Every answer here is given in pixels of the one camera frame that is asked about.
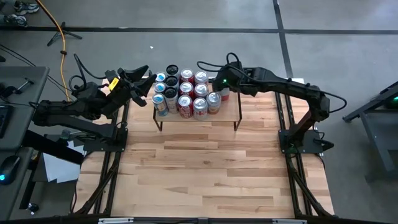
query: blue can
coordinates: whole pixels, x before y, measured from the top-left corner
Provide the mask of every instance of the blue can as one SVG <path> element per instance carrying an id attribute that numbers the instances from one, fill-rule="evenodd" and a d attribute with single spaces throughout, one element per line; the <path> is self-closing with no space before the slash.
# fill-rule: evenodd
<path id="1" fill-rule="evenodd" d="M 157 93 L 152 97 L 152 102 L 157 110 L 159 116 L 166 116 L 169 113 L 167 109 L 166 101 L 164 99 L 164 95 L 161 93 Z"/>

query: soda can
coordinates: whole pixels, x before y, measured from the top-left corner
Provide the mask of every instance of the soda can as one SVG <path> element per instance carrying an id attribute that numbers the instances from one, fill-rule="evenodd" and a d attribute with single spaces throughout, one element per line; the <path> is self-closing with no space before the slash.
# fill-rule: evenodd
<path id="1" fill-rule="evenodd" d="M 178 113 L 178 93 L 176 88 L 167 87 L 164 91 L 164 97 L 166 100 L 166 105 L 169 109 L 169 112 L 172 114 Z"/>
<path id="2" fill-rule="evenodd" d="M 157 77 L 155 79 L 156 82 L 164 82 L 164 80 L 166 79 L 166 74 L 164 72 L 158 72 L 156 73 Z"/>
<path id="3" fill-rule="evenodd" d="M 192 99 L 189 96 L 183 95 L 178 99 L 178 110 L 183 118 L 190 118 L 193 116 Z"/>
<path id="4" fill-rule="evenodd" d="M 229 98 L 229 88 L 223 88 L 223 90 L 221 90 L 220 92 L 221 95 L 221 100 L 222 101 L 226 101 Z"/>
<path id="5" fill-rule="evenodd" d="M 209 82 L 209 77 L 206 72 L 199 71 L 195 74 L 195 84 L 204 83 L 207 84 Z"/>
<path id="6" fill-rule="evenodd" d="M 156 83 L 154 89 L 155 93 L 163 93 L 166 89 L 166 85 L 164 83 Z"/>
<path id="7" fill-rule="evenodd" d="M 207 118 L 207 101 L 199 97 L 193 102 L 193 117 L 199 121 Z"/>
<path id="8" fill-rule="evenodd" d="M 218 92 L 211 92 L 206 100 L 209 114 L 217 114 L 221 107 L 221 95 Z"/>
<path id="9" fill-rule="evenodd" d="M 202 98 L 206 98 L 208 90 L 207 90 L 207 85 L 206 84 L 198 84 L 197 86 L 195 86 L 195 97 L 202 97 Z"/>
<path id="10" fill-rule="evenodd" d="M 178 83 L 178 78 L 175 76 L 168 76 L 166 78 L 166 81 L 164 81 L 166 83 L 167 87 L 173 87 L 178 89 L 180 84 Z"/>
<path id="11" fill-rule="evenodd" d="M 191 99 L 195 97 L 193 93 L 193 85 L 190 82 L 184 82 L 180 85 L 180 96 L 188 95 Z"/>
<path id="12" fill-rule="evenodd" d="M 164 95 L 161 93 L 157 93 L 152 97 L 152 102 L 157 110 L 159 116 L 166 116 L 169 112 L 167 109 L 166 101 L 164 99 Z"/>
<path id="13" fill-rule="evenodd" d="M 193 71 L 190 69 L 184 69 L 181 71 L 180 74 L 180 81 L 183 82 L 190 82 L 192 85 L 195 84 L 195 77 L 193 75 Z"/>
<path id="14" fill-rule="evenodd" d="M 178 72 L 178 67 L 177 67 L 176 65 L 169 65 L 169 66 L 167 66 L 166 72 L 167 72 L 167 74 L 172 75 L 172 76 L 175 76 L 175 77 L 177 77 L 178 79 L 180 79 L 180 74 L 179 74 L 179 72 Z"/>

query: gray desk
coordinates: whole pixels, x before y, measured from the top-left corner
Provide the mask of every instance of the gray desk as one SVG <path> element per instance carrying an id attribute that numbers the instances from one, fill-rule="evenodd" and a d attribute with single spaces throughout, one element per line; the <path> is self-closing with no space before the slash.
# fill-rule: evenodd
<path id="1" fill-rule="evenodd" d="M 37 103 L 42 94 L 49 68 L 47 67 L 0 67 L 0 82 L 5 86 L 21 86 L 27 77 L 35 82 L 22 90 L 22 94 L 8 97 L 11 103 Z M 29 127 L 34 109 L 29 106 L 14 107 L 6 132 L 0 139 L 0 151 L 16 150 L 21 146 L 25 132 Z"/>
<path id="2" fill-rule="evenodd" d="M 33 149 L 29 147 L 20 148 L 17 155 L 21 157 L 16 179 L 9 185 L 0 185 L 0 221 L 8 220 L 12 212 L 12 208 L 16 202 L 22 182 L 24 181 L 25 173 L 28 168 L 30 158 L 32 157 Z M 14 151 L 0 151 L 0 163 L 5 158 L 14 155 Z"/>

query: concrete floor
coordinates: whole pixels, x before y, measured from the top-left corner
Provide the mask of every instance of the concrete floor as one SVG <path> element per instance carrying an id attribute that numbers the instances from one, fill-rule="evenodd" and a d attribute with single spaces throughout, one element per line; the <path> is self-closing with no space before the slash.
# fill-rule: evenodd
<path id="1" fill-rule="evenodd" d="M 272 0 L 43 0 L 58 21 L 71 26 L 151 28 L 250 28 L 276 29 Z M 279 0 L 285 29 L 398 29 L 395 0 Z M 43 12 L 28 15 L 32 26 L 51 26 Z M 196 68 L 197 60 L 224 63 L 226 53 L 235 52 L 247 67 L 261 66 L 286 77 L 278 34 L 243 33 L 138 33 L 80 32 L 83 40 L 67 39 L 65 75 L 78 73 L 71 56 L 77 53 L 94 74 L 123 67 L 148 64 L 153 71 L 170 63 Z M 58 41 L 46 47 L 53 32 L 0 31 L 0 43 L 18 51 L 36 65 L 50 67 L 60 81 Z M 364 175 L 376 165 L 360 120 L 350 124 L 341 117 L 363 105 L 381 89 L 396 82 L 398 40 L 396 35 L 293 35 L 287 46 L 295 78 L 318 85 L 322 90 L 348 100 L 348 106 L 320 123 L 325 139 L 335 147 L 325 153 L 326 176 L 336 215 L 344 218 L 398 223 L 398 185 L 393 182 L 367 184 Z M 23 65 L 7 56 L 5 65 Z M 62 100 L 59 89 L 47 83 L 43 99 Z M 340 102 L 331 101 L 337 108 Z M 61 128 L 31 129 L 40 133 Z M 65 184 L 65 189 L 73 185 Z M 53 201 L 50 190 L 36 198 Z M 64 203 L 47 203 L 38 217 L 63 215 Z M 57 211 L 50 209 L 59 204 Z M 28 217 L 26 212 L 14 218 Z"/>

